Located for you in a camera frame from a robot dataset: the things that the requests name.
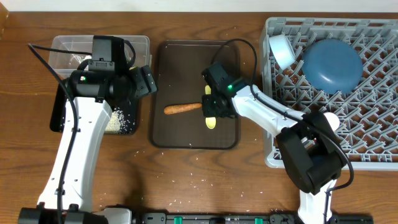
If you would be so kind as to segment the yellow plastic spoon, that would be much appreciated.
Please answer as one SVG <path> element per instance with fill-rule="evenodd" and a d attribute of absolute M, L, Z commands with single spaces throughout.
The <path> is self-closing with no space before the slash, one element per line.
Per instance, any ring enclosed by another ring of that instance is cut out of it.
<path fill-rule="evenodd" d="M 211 88 L 209 85 L 205 86 L 205 94 L 210 95 L 211 94 Z M 207 117 L 205 118 L 205 123 L 208 129 L 214 129 L 216 126 L 216 118 L 215 117 Z"/>

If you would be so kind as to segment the orange brown food piece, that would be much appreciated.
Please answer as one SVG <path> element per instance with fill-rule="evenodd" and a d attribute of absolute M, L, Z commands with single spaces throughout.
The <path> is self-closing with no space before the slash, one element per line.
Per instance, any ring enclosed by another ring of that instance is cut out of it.
<path fill-rule="evenodd" d="M 189 103 L 189 104 L 181 104 L 181 105 L 170 105 L 164 108 L 164 113 L 167 115 L 184 113 L 191 110 L 196 110 L 202 107 L 201 103 Z"/>

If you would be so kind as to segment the light blue bowl with rice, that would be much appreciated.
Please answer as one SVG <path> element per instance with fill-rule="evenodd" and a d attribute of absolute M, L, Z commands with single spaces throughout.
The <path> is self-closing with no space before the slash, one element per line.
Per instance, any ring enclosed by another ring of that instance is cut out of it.
<path fill-rule="evenodd" d="M 294 50 L 284 34 L 270 37 L 269 45 L 281 69 L 285 70 L 295 62 Z"/>

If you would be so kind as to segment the pink plastic cup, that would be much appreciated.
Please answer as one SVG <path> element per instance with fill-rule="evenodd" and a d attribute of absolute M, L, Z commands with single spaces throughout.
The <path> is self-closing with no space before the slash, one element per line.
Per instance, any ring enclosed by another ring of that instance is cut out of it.
<path fill-rule="evenodd" d="M 337 117 L 336 114 L 331 113 L 331 112 L 326 112 L 323 114 L 325 118 L 327 119 L 329 125 L 331 126 L 333 131 L 336 131 L 338 127 L 340 126 L 340 120 Z"/>

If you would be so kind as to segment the dark blue plate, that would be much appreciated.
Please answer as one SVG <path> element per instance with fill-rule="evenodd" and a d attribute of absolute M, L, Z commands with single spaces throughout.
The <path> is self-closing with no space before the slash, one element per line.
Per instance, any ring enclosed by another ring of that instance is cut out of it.
<path fill-rule="evenodd" d="M 358 52 L 341 40 L 316 42 L 304 52 L 302 60 L 302 72 L 307 81 L 327 94 L 353 91 L 363 75 Z"/>

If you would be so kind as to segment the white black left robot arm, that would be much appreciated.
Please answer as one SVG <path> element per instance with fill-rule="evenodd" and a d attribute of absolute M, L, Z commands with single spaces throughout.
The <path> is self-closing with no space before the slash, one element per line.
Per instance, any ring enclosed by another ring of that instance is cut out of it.
<path fill-rule="evenodd" d="M 58 81 L 65 96 L 62 138 L 50 178 L 37 206 L 22 208 L 19 223 L 138 223 L 130 208 L 117 205 L 92 211 L 93 177 L 106 126 L 116 104 L 153 94 L 157 87 L 150 66 L 127 58 L 130 41 L 110 35 L 93 37 L 89 59 L 61 79 L 41 57 L 39 45 L 28 45 Z"/>

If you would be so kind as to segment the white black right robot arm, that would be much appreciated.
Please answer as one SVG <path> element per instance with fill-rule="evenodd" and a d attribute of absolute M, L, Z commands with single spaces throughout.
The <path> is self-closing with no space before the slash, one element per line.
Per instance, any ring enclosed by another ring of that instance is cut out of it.
<path fill-rule="evenodd" d="M 206 118 L 242 116 L 255 122 L 277 141 L 285 171 L 300 190 L 298 216 L 304 223 L 329 223 L 331 195 L 352 184 L 354 170 L 335 131 L 340 124 L 333 113 L 304 113 L 286 107 L 265 95 L 253 83 L 227 73 L 216 58 L 202 72 L 211 89 L 202 97 Z"/>

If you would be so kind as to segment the clear plastic waste bin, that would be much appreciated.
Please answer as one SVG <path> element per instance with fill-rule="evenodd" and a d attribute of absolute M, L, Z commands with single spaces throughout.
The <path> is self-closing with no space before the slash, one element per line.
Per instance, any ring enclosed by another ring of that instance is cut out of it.
<path fill-rule="evenodd" d="M 150 54 L 150 39 L 145 35 L 115 35 L 115 37 L 128 40 L 136 51 L 134 67 L 151 66 L 152 55 Z M 93 35 L 58 35 L 53 39 L 52 49 L 92 52 Z M 48 63 L 62 78 L 68 78 L 77 69 L 79 64 L 89 55 L 65 54 L 50 52 Z"/>

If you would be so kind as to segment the grey plastic dishwasher rack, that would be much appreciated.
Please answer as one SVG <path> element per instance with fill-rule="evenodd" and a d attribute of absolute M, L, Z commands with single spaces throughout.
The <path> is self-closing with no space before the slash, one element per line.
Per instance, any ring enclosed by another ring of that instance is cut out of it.
<path fill-rule="evenodd" d="M 279 34 L 294 49 L 295 62 L 286 69 L 279 67 L 269 47 L 269 38 Z M 323 39 L 343 41 L 359 54 L 363 74 L 352 92 L 329 95 L 305 79 L 303 53 Z M 265 94 L 295 110 L 338 116 L 336 133 L 354 169 L 397 170 L 395 19 L 271 17 L 260 37 L 260 64 Z"/>

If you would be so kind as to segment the dark brown serving tray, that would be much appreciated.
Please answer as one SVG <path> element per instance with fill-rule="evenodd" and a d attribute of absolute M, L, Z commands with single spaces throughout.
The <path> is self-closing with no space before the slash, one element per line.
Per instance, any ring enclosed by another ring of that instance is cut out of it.
<path fill-rule="evenodd" d="M 201 109 L 165 114 L 170 105 L 201 102 L 206 82 L 201 73 L 222 41 L 166 40 L 159 48 L 156 68 L 157 93 L 152 100 L 151 143 L 171 149 L 218 149 L 235 147 L 239 142 L 239 119 L 218 118 L 216 126 L 206 126 Z"/>

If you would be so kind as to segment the black rectangular tray bin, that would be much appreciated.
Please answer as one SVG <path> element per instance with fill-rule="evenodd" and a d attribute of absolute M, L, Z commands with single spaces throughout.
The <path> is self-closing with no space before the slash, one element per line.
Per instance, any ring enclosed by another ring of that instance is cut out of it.
<path fill-rule="evenodd" d="M 131 83 L 131 92 L 128 98 L 120 101 L 111 100 L 108 104 L 114 111 L 115 108 L 121 108 L 126 114 L 130 114 L 131 118 L 135 121 L 135 129 L 133 134 L 137 129 L 137 116 L 139 109 L 139 100 L 135 99 L 133 96 L 133 91 L 135 90 L 134 82 Z M 50 129 L 53 132 L 62 132 L 65 124 L 65 105 L 67 97 L 64 95 L 61 86 L 57 88 L 57 94 L 55 96 L 55 101 L 53 105 L 52 115 L 50 119 Z"/>

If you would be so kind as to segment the pile of white rice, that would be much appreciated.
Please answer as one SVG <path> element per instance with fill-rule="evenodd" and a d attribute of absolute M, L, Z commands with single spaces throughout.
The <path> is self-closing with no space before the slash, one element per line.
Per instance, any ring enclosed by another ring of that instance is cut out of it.
<path fill-rule="evenodd" d="M 107 124 L 105 134 L 133 134 L 135 121 L 130 114 L 126 114 L 121 108 L 115 108 L 111 119 Z"/>

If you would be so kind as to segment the black rail at table edge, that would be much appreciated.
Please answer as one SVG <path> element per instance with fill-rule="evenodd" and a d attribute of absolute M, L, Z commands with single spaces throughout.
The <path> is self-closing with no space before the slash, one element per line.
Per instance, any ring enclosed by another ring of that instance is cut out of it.
<path fill-rule="evenodd" d="M 294 224 L 303 223 L 294 213 L 222 215 L 193 213 L 142 213 L 132 223 L 138 224 Z"/>

